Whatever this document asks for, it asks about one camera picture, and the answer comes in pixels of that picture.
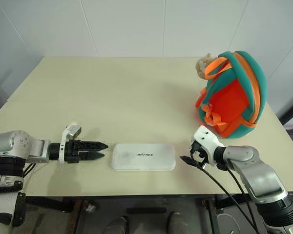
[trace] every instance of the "black cable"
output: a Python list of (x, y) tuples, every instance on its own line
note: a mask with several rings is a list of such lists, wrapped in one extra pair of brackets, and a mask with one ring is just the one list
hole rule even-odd
[(235, 203), (236, 207), (240, 210), (240, 212), (242, 213), (242, 215), (245, 217), (245, 219), (249, 222), (249, 224), (254, 228), (254, 230), (256, 231), (254, 225), (252, 224), (252, 222), (250, 221), (249, 217), (245, 214), (245, 212), (242, 210), (242, 208), (240, 207), (239, 203), (228, 193), (228, 191), (210, 174), (208, 173), (205, 169), (203, 169), (200, 165), (198, 165), (197, 161), (194, 160), (193, 157), (193, 152), (190, 152), (191, 158), (193, 160), (193, 162), (195, 163), (196, 167), (201, 170), (202, 172), (204, 172), (209, 178), (211, 178), (218, 186), (219, 188), (222, 189), (222, 191), (225, 192), (225, 194), (230, 197), (230, 199)]
[(249, 200), (248, 198), (246, 197), (246, 194), (242, 188), (242, 186), (240, 185), (239, 181), (237, 180), (237, 178), (235, 177), (235, 175), (232, 173), (232, 171), (228, 168), (228, 172), (229, 174), (232, 176), (232, 178), (234, 179), (235, 183), (237, 184), (237, 186), (239, 187), (241, 193), (242, 193), (242, 196), (244, 197), (245, 199), (245, 202), (246, 202), (246, 205), (248, 206), (248, 209), (249, 209), (249, 212), (250, 212), (250, 215), (251, 215), (251, 218), (252, 218), (252, 221), (253, 221), (253, 224), (254, 224), (254, 227), (255, 227), (255, 231), (257, 234), (259, 234), (259, 231), (258, 231), (258, 227), (257, 227), (257, 224), (255, 222), (255, 218), (254, 218), (254, 215), (253, 215), (253, 211), (251, 210), (251, 206), (250, 206), (250, 203), (249, 203)]
[(35, 165), (36, 165), (35, 163), (31, 163), (29, 165), (29, 166), (31, 166), (30, 169), (28, 171), (26, 170), (27, 168), (29, 168), (29, 166), (25, 169), (24, 178), (34, 169)]

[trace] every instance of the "beige table top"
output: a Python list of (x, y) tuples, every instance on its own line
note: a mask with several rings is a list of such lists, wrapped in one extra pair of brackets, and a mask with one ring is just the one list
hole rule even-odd
[[(188, 155), (200, 125), (194, 104), (205, 81), (195, 58), (46, 57), (0, 110), (0, 133), (21, 129), (40, 139), (61, 140), (65, 126), (83, 126), (81, 140), (109, 145), (105, 157), (79, 164), (39, 164), (25, 179), (30, 196), (189, 195), (223, 193)], [(256, 129), (225, 145), (251, 145), (293, 191), (293, 142), (266, 105)], [(171, 172), (114, 172), (116, 143), (173, 143)], [(228, 173), (207, 170), (230, 193), (239, 193)]]

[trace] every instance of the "small robotic hand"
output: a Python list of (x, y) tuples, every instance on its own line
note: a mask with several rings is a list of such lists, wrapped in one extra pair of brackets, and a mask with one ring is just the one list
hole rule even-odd
[[(201, 162), (194, 160), (195, 152), (199, 153)], [(213, 132), (200, 126), (194, 134), (190, 155), (180, 158), (203, 171), (207, 163), (220, 170), (236, 171), (263, 217), (268, 233), (293, 234), (293, 202), (274, 169), (259, 158), (254, 147), (224, 147)]]
[[(78, 163), (104, 156), (100, 150), (108, 148), (101, 142), (80, 141), (80, 125), (69, 125), (60, 143), (39, 140), (24, 131), (0, 134), (0, 234), (11, 233), (25, 217), (24, 177), (36, 163), (58, 160), (60, 163)], [(31, 163), (24, 171), (25, 163)]]

